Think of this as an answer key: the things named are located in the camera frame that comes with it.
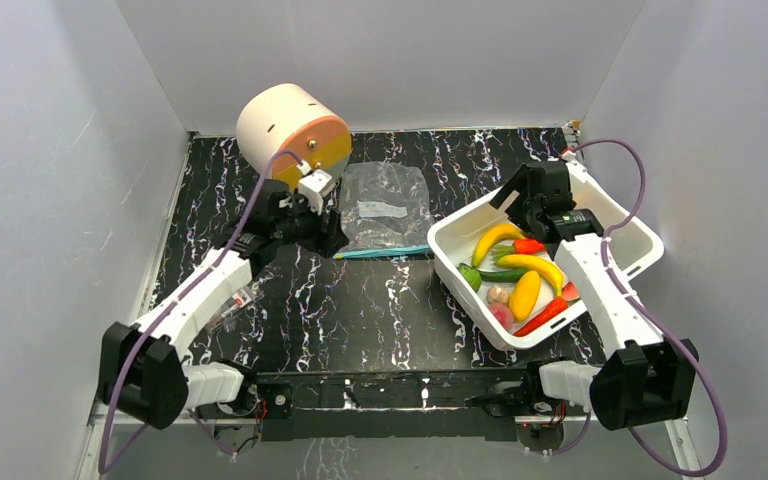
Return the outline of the clear blue zip bag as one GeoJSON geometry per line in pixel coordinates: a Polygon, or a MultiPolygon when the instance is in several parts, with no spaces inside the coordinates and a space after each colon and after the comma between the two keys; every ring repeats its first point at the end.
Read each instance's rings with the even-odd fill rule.
{"type": "Polygon", "coordinates": [[[346,167],[340,182],[341,229],[349,243],[336,259],[383,258],[430,251],[434,224],[427,182],[417,167],[362,162],[346,167]]]}

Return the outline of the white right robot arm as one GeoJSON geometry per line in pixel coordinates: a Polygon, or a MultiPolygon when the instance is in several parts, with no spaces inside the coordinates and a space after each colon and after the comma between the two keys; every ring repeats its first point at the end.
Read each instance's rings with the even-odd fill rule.
{"type": "Polygon", "coordinates": [[[552,261],[578,289],[599,331],[606,362],[533,362],[523,387],[525,405],[550,413],[561,401],[596,415],[608,430],[684,416],[696,377],[697,351],[688,340],[672,344],[634,308],[627,276],[607,250],[596,215],[577,207],[568,166],[529,162],[490,202],[543,243],[552,261]]]}

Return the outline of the red chili pepper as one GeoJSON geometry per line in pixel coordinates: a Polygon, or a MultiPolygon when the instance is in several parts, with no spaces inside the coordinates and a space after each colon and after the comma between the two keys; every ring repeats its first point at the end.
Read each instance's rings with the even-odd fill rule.
{"type": "Polygon", "coordinates": [[[526,322],[521,328],[519,328],[514,333],[514,336],[525,337],[531,334],[533,331],[546,324],[549,320],[564,312],[567,308],[568,302],[564,298],[554,298],[544,307],[540,313],[538,313],[536,316],[526,322]]]}

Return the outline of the round pastel drawer cabinet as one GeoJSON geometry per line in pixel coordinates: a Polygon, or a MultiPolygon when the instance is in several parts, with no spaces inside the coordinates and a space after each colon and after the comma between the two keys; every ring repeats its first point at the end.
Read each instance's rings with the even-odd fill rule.
{"type": "Polygon", "coordinates": [[[347,123],[302,87],[283,83],[250,100],[236,124],[239,151],[266,180],[279,180],[297,191],[312,170],[326,170],[337,182],[351,151],[347,123]]]}

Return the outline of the white plastic bin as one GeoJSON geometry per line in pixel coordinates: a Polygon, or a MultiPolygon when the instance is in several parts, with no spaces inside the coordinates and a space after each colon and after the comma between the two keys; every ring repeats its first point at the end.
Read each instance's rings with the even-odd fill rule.
{"type": "MultiPolygon", "coordinates": [[[[585,184],[571,177],[570,183],[578,206],[591,210],[603,225],[619,222],[628,215],[591,175],[585,184]]],[[[435,223],[427,234],[427,242],[435,255],[434,268],[441,282],[492,346],[499,350],[527,350],[585,314],[586,307],[582,301],[574,302],[525,337],[515,337],[501,328],[486,305],[488,285],[483,284],[474,292],[457,271],[459,264],[471,262],[473,249],[486,230],[508,222],[505,212],[489,204],[496,193],[497,190],[493,190],[435,223]]],[[[612,240],[613,259],[629,279],[640,275],[664,255],[661,238],[638,218],[616,231],[612,240]]]]}

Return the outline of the watermelon slice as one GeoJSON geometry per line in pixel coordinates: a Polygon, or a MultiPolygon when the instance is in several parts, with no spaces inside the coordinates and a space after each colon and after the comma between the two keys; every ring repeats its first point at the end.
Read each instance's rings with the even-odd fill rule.
{"type": "Polygon", "coordinates": [[[574,303],[580,299],[580,294],[572,282],[568,282],[562,289],[561,297],[567,303],[574,303]]]}

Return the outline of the long yellow banana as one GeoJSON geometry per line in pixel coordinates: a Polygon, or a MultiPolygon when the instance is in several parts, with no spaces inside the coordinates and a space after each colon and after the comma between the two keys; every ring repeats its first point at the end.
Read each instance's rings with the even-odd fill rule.
{"type": "Polygon", "coordinates": [[[562,295],[565,286],[564,273],[549,260],[534,255],[511,254],[497,259],[495,265],[503,268],[526,268],[535,271],[547,281],[556,297],[562,295]]]}

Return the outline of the pink peach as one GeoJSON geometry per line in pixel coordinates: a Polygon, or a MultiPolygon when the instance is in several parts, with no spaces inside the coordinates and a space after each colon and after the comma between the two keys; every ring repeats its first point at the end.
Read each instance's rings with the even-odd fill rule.
{"type": "Polygon", "coordinates": [[[488,310],[492,313],[502,329],[509,331],[513,327],[515,318],[506,305],[502,303],[491,303],[488,305],[488,310]]]}

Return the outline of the beige garlic bulb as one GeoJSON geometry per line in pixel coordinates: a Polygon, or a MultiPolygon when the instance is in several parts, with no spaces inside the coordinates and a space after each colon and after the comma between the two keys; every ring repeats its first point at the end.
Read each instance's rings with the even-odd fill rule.
{"type": "Polygon", "coordinates": [[[501,304],[507,306],[509,298],[510,290],[505,287],[493,285],[487,290],[486,299],[489,305],[501,304]]]}

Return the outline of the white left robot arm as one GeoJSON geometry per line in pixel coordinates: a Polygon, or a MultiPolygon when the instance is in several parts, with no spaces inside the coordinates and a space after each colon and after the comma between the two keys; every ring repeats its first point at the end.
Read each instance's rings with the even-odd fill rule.
{"type": "Polygon", "coordinates": [[[340,213],[327,204],[335,184],[323,171],[303,177],[295,189],[264,181],[228,238],[180,286],[138,319],[106,330],[98,399],[156,429],[204,405],[222,404],[235,416],[253,412],[259,391],[242,367],[230,361],[186,366],[184,356],[202,331],[220,324],[233,295],[252,301],[249,284],[280,247],[331,257],[347,245],[340,213]]]}

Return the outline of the yellow mango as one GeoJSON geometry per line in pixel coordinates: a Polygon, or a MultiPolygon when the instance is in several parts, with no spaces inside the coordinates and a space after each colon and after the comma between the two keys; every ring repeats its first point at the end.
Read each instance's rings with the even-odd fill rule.
{"type": "Polygon", "coordinates": [[[540,295],[542,279],[535,271],[526,272],[512,290],[508,308],[516,322],[524,322],[531,315],[540,295]]]}

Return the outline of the small yellow banana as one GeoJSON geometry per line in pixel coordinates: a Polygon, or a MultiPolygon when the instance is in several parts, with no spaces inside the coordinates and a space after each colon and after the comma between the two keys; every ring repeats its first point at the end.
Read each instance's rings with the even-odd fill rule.
{"type": "Polygon", "coordinates": [[[479,267],[489,250],[499,242],[524,238],[523,232],[513,224],[499,224],[489,228],[484,232],[473,249],[471,266],[479,267]]]}

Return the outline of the green cucumber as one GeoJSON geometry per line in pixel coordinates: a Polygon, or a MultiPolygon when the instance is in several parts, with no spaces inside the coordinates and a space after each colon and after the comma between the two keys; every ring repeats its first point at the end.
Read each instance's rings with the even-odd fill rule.
{"type": "Polygon", "coordinates": [[[528,268],[515,268],[500,271],[485,271],[466,264],[459,264],[457,271],[461,277],[467,282],[469,287],[478,292],[481,285],[485,282],[499,283],[499,284],[515,284],[519,279],[525,275],[528,268]]]}

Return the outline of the small clear wrapper packet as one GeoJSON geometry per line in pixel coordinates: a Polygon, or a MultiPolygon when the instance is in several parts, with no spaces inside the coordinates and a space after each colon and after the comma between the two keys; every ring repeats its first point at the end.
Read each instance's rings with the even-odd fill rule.
{"type": "Polygon", "coordinates": [[[263,296],[257,285],[237,290],[216,310],[204,329],[210,334],[217,331],[233,331],[237,325],[237,316],[245,308],[259,302],[263,296]]]}

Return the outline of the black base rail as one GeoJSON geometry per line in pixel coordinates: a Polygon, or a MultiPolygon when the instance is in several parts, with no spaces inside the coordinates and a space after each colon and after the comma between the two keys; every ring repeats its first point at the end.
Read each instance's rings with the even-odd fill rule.
{"type": "Polygon", "coordinates": [[[249,424],[262,440],[482,437],[557,429],[581,408],[537,389],[524,365],[454,370],[252,372],[238,399],[196,408],[220,426],[249,424]]]}

